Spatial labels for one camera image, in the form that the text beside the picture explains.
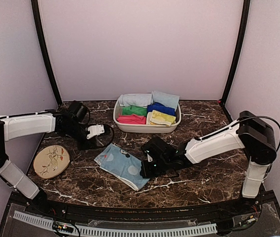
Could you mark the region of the white plastic basin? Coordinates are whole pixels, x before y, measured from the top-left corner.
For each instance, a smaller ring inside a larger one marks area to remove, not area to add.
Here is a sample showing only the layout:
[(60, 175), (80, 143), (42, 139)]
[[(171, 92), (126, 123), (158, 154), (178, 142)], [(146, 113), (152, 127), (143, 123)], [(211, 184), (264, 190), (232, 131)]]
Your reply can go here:
[(124, 132), (171, 133), (181, 122), (178, 95), (159, 91), (119, 96), (114, 122)]

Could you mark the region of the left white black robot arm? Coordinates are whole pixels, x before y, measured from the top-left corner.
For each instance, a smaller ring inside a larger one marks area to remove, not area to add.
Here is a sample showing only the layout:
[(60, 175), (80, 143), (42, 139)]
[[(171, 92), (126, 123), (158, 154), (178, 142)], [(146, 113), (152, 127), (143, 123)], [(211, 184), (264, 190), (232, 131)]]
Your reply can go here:
[(90, 116), (90, 110), (78, 101), (68, 108), (0, 116), (0, 178), (31, 200), (40, 215), (51, 212), (51, 203), (46, 201), (45, 191), (25, 174), (40, 137), (58, 133), (74, 139), (79, 150), (97, 149), (96, 138), (110, 134), (111, 128), (85, 122)]

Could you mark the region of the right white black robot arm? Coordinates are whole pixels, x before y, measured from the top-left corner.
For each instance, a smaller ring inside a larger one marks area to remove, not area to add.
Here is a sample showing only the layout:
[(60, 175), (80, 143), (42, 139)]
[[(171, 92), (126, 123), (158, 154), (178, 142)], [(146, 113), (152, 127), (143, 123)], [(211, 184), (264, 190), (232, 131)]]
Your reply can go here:
[(242, 111), (238, 119), (223, 128), (182, 142), (177, 147), (155, 136), (142, 146), (147, 159), (141, 163), (140, 175), (143, 178), (159, 177), (170, 170), (190, 168), (209, 158), (243, 150), (249, 156), (249, 162), (241, 198), (234, 202), (234, 210), (245, 214), (253, 206), (252, 199), (258, 196), (280, 148), (270, 121), (278, 123), (271, 117)]

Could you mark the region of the blue patterned cartoon towel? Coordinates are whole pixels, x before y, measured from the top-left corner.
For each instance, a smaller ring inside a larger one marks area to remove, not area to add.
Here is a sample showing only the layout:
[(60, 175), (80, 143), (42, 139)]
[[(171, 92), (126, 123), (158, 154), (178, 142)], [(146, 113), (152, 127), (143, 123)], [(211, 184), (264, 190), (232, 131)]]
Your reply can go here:
[(141, 160), (112, 143), (94, 161), (134, 191), (141, 190), (150, 180), (140, 175)]

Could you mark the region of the large light blue towel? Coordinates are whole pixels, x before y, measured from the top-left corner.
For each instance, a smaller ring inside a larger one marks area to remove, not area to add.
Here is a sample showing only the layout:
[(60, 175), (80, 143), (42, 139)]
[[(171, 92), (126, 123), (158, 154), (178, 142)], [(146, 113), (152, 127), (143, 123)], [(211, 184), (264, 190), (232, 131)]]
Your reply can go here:
[(118, 103), (121, 107), (137, 106), (147, 107), (153, 103), (152, 94), (122, 94), (118, 98)]

